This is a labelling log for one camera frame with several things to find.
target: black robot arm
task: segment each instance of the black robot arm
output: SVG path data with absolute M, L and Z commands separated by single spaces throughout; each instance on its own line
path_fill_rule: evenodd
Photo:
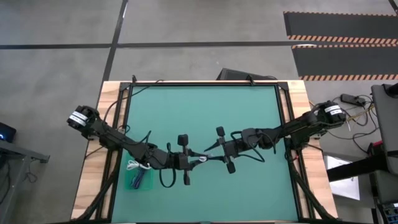
M 208 157 L 205 154 L 193 152 L 188 147 L 188 135 L 178 136 L 178 145 L 183 152 L 171 152 L 170 144 L 167 144 L 167 152 L 159 149 L 155 144 L 134 141 L 110 127 L 100 118 L 100 114 L 89 106 L 78 106 L 67 120 L 69 126 L 81 132 L 87 139 L 92 136 L 99 138 L 99 143 L 109 150 L 123 148 L 140 164 L 149 164 L 153 169 L 184 170 L 184 184 L 189 185 L 188 172 L 195 166 L 209 160 L 220 160 L 219 157 Z M 199 157 L 198 160 L 189 161 L 189 157 Z
M 310 137 L 314 134 L 324 135 L 328 129 L 338 128 L 346 121 L 346 115 L 342 112 L 337 103 L 327 101 L 314 106 L 314 108 L 304 113 L 301 117 L 293 119 L 276 128 L 247 128 L 242 131 L 231 133 L 233 140 L 225 141 L 223 127 L 218 127 L 217 135 L 219 139 L 214 145 L 206 149 L 209 151 L 218 146 L 224 150 L 224 162 L 229 173 L 235 172 L 235 166 L 230 157 L 237 158 L 240 152 L 252 150 L 259 146 L 261 149 L 274 148 L 275 144 L 282 138 L 287 138 L 291 150 L 305 147 Z M 235 138 L 234 134 L 240 134 L 240 138 Z

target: white cable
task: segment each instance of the white cable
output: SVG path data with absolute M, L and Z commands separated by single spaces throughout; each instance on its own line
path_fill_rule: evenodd
M 349 126 L 349 122 L 348 121 L 346 121 L 346 122 L 347 122 L 347 125 L 348 125 L 348 131 L 351 132 L 351 127 Z
M 147 164 L 147 167 L 146 167 L 146 166 L 138 163 L 137 161 L 129 160 L 129 162 L 127 162 L 126 170 L 132 170 L 132 169 L 135 169 L 137 167 L 141 167 L 141 168 L 146 169 L 146 170 L 151 168 L 149 164 Z

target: electronic device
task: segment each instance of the electronic device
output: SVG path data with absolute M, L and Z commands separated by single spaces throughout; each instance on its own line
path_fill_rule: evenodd
M 355 106 L 364 106 L 366 103 L 366 100 L 364 98 L 361 98 L 359 96 L 349 95 L 349 94 L 341 94 L 340 101 L 344 102 L 344 103 L 349 103 L 349 104 L 355 105 Z
M 12 143 L 15 139 L 17 130 L 0 122 L 0 141 Z

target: orange and black hazard tape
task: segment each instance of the orange and black hazard tape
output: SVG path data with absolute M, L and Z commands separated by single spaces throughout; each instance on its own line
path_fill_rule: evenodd
M 295 48 L 327 48 L 327 47 L 397 47 L 397 44 L 330 44 L 330 45 L 293 45 Z
M 294 45 L 292 49 L 303 48 L 342 48 L 342 47 L 398 47 L 397 44 L 333 44 L 333 45 Z M 367 75 L 302 75 L 305 81 L 356 81 L 356 80 L 398 80 L 398 74 L 367 74 Z
M 388 16 L 396 17 L 395 14 L 375 14 L 375 13 L 340 13 L 340 12 L 298 12 L 298 11 L 284 11 L 286 13 L 303 13 L 303 14 L 326 14 L 326 15 L 345 15 L 345 16 Z
M 398 80 L 398 75 L 304 75 L 304 81 Z
M 311 40 L 322 42 L 342 42 L 354 44 L 396 44 L 397 39 L 365 38 L 365 37 L 330 37 L 316 35 L 288 35 L 289 40 Z
M 297 12 L 284 11 L 284 14 L 319 14 L 319 15 L 340 15 L 340 16 L 381 16 L 381 17 L 397 17 L 397 15 L 388 14 L 363 14 L 363 13 L 335 13 L 335 12 Z M 338 35 L 290 35 L 288 32 L 288 39 L 290 40 L 307 40 L 307 41 L 322 41 L 322 42 L 342 42 L 354 44 L 398 44 L 398 38 L 367 38 L 367 37 L 349 37 Z

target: black box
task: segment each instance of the black box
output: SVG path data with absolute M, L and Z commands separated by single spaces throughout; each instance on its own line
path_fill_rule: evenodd
M 15 139 L 15 134 L 17 130 L 6 124 L 0 122 L 0 141 L 7 141 L 12 143 Z
M 253 80 L 277 80 L 275 77 L 267 75 L 256 75 L 247 72 L 232 70 L 229 68 L 223 68 L 220 71 L 216 80 L 249 80 L 248 77 L 251 77 Z

